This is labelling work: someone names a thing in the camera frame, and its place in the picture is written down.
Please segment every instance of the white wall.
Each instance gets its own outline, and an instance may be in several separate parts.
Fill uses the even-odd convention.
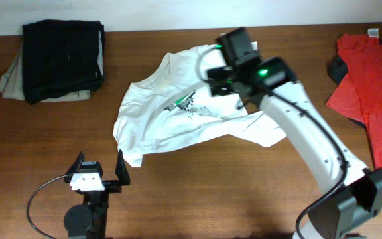
[[[107,31],[382,21],[382,0],[0,0],[0,35],[42,19],[101,21]]]

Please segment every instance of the white t-shirt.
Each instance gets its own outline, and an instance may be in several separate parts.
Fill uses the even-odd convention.
[[[269,147],[286,135],[263,112],[249,115],[238,94],[214,96],[195,73],[197,57],[210,46],[164,56],[147,79],[132,83],[120,105],[113,136],[132,167],[143,154],[174,151],[226,134]],[[201,69],[224,66],[219,51],[209,53]]]

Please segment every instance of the green led light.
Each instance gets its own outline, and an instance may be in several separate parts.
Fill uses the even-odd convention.
[[[259,71],[259,75],[261,75],[261,76],[266,76],[266,74],[268,74],[268,70],[267,69],[263,69],[263,70]]]

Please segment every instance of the stack of folded clothes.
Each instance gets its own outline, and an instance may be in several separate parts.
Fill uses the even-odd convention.
[[[98,21],[43,20],[23,25],[23,46],[2,75],[4,98],[85,100],[104,81],[104,26]]]

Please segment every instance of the t-shirt sleeve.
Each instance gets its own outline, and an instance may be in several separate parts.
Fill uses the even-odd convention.
[[[141,102],[132,100],[131,97],[140,99],[139,93],[129,89],[120,105],[119,115],[113,127],[113,136],[117,142],[117,149],[122,150],[123,157],[132,167],[140,167],[143,154],[140,150],[141,134],[140,109]]]
[[[349,74],[344,76],[326,105],[347,118],[365,123],[361,112],[360,98]]]

